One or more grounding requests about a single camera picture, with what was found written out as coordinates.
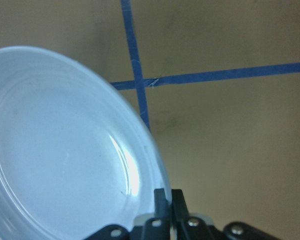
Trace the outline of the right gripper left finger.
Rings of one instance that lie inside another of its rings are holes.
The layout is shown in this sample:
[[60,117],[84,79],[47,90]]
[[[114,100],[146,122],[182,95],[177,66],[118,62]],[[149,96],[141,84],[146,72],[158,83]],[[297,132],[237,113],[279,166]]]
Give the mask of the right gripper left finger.
[[155,222],[171,222],[171,211],[168,200],[166,199],[165,190],[156,188],[154,190],[154,221]]

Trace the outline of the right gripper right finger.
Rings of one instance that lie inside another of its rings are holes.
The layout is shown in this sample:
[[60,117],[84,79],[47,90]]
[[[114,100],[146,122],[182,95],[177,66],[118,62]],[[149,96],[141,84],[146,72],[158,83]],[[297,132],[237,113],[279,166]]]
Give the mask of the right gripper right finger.
[[190,214],[181,189],[171,190],[171,214],[173,225],[178,225],[188,219]]

